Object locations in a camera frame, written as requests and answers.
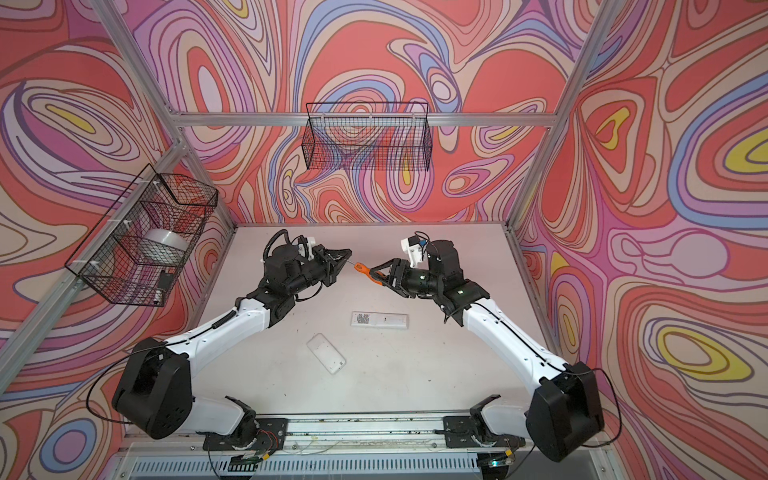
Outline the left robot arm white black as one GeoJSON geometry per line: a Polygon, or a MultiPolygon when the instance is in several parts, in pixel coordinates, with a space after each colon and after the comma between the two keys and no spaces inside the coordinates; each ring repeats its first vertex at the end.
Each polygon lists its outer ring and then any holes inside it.
{"type": "Polygon", "coordinates": [[[217,435],[231,448],[251,447],[260,431],[255,411],[227,396],[210,399],[193,390],[194,378],[213,360],[257,333],[276,326],[312,286],[331,286],[352,255],[315,245],[277,247],[263,259],[257,288],[225,313],[168,340],[147,338],[131,352],[112,398],[113,408],[155,440],[172,434],[217,435]]]}

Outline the white remote control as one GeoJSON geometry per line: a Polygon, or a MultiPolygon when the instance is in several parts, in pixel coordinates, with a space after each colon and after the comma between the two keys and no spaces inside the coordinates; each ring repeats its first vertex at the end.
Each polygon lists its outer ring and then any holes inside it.
{"type": "Polygon", "coordinates": [[[407,330],[408,316],[400,313],[354,311],[350,325],[358,328],[407,330]]]}

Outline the orange handled screwdriver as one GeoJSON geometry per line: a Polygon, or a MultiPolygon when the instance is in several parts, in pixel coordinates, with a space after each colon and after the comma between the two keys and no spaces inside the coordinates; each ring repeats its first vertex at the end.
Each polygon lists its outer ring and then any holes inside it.
{"type": "Polygon", "coordinates": [[[357,273],[360,273],[360,274],[364,275],[366,278],[368,278],[373,283],[375,283],[377,285],[380,285],[380,286],[383,286],[383,281],[379,277],[377,277],[376,275],[372,274],[371,273],[371,269],[369,267],[367,267],[366,265],[364,265],[363,263],[361,263],[361,262],[353,262],[351,259],[345,259],[344,263],[352,266],[353,269],[357,273]]]}

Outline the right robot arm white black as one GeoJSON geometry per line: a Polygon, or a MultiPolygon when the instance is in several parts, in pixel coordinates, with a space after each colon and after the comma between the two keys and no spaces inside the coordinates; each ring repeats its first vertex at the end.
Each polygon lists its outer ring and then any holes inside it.
{"type": "Polygon", "coordinates": [[[492,394],[470,408],[463,425],[453,417],[441,431],[449,446],[467,439],[495,447],[510,437],[527,437],[551,461],[559,462],[605,427],[594,369],[568,363],[516,325],[480,284],[465,277],[450,240],[404,240],[406,258],[375,267],[356,265],[403,298],[433,301],[446,320],[476,335],[517,375],[531,399],[526,407],[500,404],[492,394]]]}

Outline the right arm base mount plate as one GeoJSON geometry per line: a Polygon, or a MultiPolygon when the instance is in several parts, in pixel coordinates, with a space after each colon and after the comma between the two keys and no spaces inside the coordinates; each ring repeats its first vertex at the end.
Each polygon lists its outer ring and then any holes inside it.
{"type": "Polygon", "coordinates": [[[442,427],[434,431],[444,438],[448,448],[505,448],[516,451],[526,445],[523,437],[492,433],[482,419],[470,415],[451,415],[442,418],[442,427]]]}

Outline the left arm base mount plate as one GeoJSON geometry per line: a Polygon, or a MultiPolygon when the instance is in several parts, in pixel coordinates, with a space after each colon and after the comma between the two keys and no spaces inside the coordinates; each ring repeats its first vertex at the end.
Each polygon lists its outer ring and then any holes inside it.
{"type": "Polygon", "coordinates": [[[286,440],[287,418],[261,418],[245,420],[232,434],[223,436],[206,433],[203,449],[210,452],[256,451],[274,453],[282,450],[286,440]]]}

